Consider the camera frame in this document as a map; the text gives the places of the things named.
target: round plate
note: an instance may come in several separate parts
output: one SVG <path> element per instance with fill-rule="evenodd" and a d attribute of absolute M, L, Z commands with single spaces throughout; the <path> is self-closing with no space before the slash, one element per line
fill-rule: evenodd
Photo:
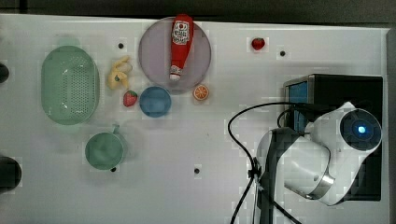
<path fill-rule="evenodd" d="M 161 87 L 148 87 L 140 94 L 139 104 L 147 116 L 158 118 L 168 112 L 172 100 L 167 90 Z"/>
<path fill-rule="evenodd" d="M 210 65 L 211 49 L 205 32 L 194 24 L 194 37 L 177 82 L 169 78 L 171 66 L 171 32 L 174 18 L 165 18 L 151 25 L 139 45 L 139 62 L 148 79 L 171 93 L 188 91 L 198 85 Z"/>

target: red fruit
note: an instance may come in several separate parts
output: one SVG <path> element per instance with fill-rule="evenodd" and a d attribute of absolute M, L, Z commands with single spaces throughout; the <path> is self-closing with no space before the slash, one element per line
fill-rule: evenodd
<path fill-rule="evenodd" d="M 126 107 L 134 105 L 137 101 L 137 94 L 134 91 L 127 91 L 124 94 L 123 102 Z"/>
<path fill-rule="evenodd" d="M 262 49 L 264 46 L 265 40 L 263 38 L 254 38 L 253 41 L 251 41 L 251 47 L 255 50 Z"/>

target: white tabletop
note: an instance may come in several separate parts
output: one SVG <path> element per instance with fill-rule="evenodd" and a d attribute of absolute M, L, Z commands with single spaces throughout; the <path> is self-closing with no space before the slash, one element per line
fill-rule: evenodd
<path fill-rule="evenodd" d="M 146 117 L 126 108 L 124 91 L 105 77 L 120 56 L 130 55 L 138 94 L 152 83 L 138 60 L 138 43 L 155 21 L 0 15 L 0 63 L 10 79 L 0 84 L 0 153 L 22 166 L 22 182 L 0 195 L 1 223 L 229 223 L 248 183 L 248 159 L 226 132 L 228 120 L 249 105 L 281 101 L 285 81 L 314 73 L 386 78 L 386 29 L 197 22 L 208 35 L 212 62 L 202 104 L 191 92 L 172 95 L 170 113 Z M 41 108 L 41 64 L 62 36 L 73 36 L 95 60 L 100 104 L 83 124 L 64 127 Z M 249 47 L 266 38 L 262 52 Z M 280 57 L 285 50 L 287 55 Z M 387 95 L 384 92 L 384 103 Z M 254 155 L 262 136 L 276 127 L 282 106 L 255 110 L 233 130 Z M 285 206 L 303 223 L 389 223 L 388 116 L 384 104 L 381 202 L 328 207 L 286 191 Z M 118 123 L 129 150 L 115 173 L 95 171 L 84 147 Z M 201 173 L 194 174 L 194 167 Z M 253 190 L 239 212 L 252 217 Z"/>

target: blue light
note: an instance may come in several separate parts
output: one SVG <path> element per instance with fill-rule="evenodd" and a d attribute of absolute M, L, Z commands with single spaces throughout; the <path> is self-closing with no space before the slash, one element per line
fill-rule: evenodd
<path fill-rule="evenodd" d="M 363 126 L 359 126 L 358 131 L 359 133 L 366 133 L 366 128 L 364 128 Z"/>

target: green basket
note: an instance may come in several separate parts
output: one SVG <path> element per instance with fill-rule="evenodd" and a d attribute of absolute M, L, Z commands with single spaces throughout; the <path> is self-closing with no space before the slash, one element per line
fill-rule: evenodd
<path fill-rule="evenodd" d="M 47 116 L 63 125 L 88 119 L 99 102 L 99 73 L 83 49 L 53 50 L 41 69 L 41 104 Z"/>

